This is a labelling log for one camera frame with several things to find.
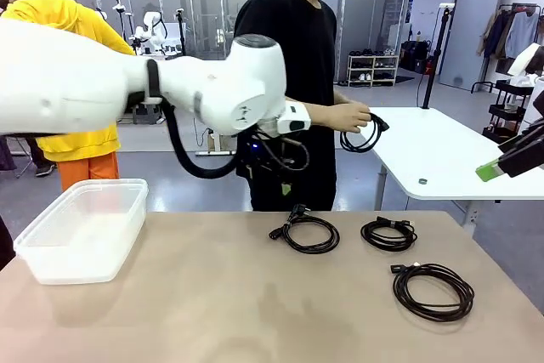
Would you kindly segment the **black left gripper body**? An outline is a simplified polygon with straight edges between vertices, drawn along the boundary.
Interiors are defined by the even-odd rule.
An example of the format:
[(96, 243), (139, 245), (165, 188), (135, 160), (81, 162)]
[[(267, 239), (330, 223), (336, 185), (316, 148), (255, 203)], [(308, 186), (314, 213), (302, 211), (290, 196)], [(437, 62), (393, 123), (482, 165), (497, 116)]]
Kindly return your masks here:
[(298, 170), (298, 162), (284, 139), (267, 139), (263, 135), (244, 136), (244, 172), (246, 176), (286, 176)]

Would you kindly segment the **person's right hand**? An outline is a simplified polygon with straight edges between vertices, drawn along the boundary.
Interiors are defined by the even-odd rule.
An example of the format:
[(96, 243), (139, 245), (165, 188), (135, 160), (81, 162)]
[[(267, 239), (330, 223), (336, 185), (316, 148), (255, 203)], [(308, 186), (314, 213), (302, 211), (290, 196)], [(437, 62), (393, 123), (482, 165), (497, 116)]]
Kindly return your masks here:
[(334, 105), (329, 108), (328, 127), (339, 132), (360, 133), (371, 121), (371, 114), (357, 112), (351, 103)]

